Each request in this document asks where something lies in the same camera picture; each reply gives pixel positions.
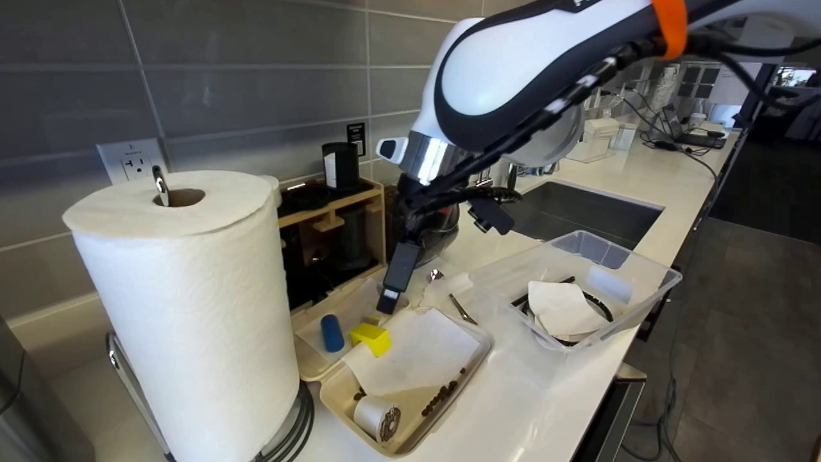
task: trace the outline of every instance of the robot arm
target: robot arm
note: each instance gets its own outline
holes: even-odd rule
[[[693,26],[763,12],[798,32],[821,32],[813,0],[685,0]],[[408,223],[384,276],[380,309],[405,290],[421,254],[421,216],[468,199],[477,223],[504,232],[512,223],[467,176],[549,128],[617,69],[662,55],[667,44],[650,0],[535,0],[485,19],[461,19],[439,48],[408,137],[380,141],[399,163]]]

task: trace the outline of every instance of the paper towel roll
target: paper towel roll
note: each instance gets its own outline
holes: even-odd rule
[[[63,223],[173,456],[250,458],[298,391],[275,184],[239,172],[167,181],[204,195],[162,208],[151,180],[122,181]]]
[[[353,404],[353,421],[376,440],[386,440],[399,427],[402,412],[384,398],[364,394]]]

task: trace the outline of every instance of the stainless steel sink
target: stainless steel sink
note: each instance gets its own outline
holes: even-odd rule
[[[662,212],[662,208],[594,195],[559,181],[545,181],[526,191],[524,199],[508,202],[504,209],[516,221],[512,231],[534,239],[549,241],[584,227],[625,249],[634,249]]]

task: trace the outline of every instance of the gray tile wall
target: gray tile wall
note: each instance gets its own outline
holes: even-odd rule
[[[92,290],[62,212],[108,184],[99,141],[172,169],[318,172],[343,122],[408,130],[458,17],[526,0],[5,0],[0,316]]]

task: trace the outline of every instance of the paper towel holder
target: paper towel holder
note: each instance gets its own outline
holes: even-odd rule
[[[168,181],[164,180],[159,163],[151,166],[151,175],[154,175],[154,186],[155,186],[154,202],[162,208],[186,208],[186,204],[194,204],[204,196],[204,190],[189,190],[189,186],[172,190]]]
[[[125,349],[117,339],[116,330],[104,332],[104,359],[108,363],[116,368],[119,385],[125,386],[127,398],[134,399],[136,409],[141,412],[143,422],[148,426],[154,440],[159,443],[162,454],[167,462],[177,462],[167,439],[162,436],[162,427],[148,408],[148,399],[130,368],[130,361],[125,357]],[[305,443],[309,439],[312,431],[312,394],[307,391],[305,382],[299,385],[298,398],[291,399],[284,422],[278,426],[278,431],[272,436],[272,440],[267,440],[257,458],[286,458],[286,456],[298,456],[302,450]]]
[[[162,195],[154,195],[154,202],[162,208],[189,208],[204,196],[204,190],[167,190],[167,202]]]

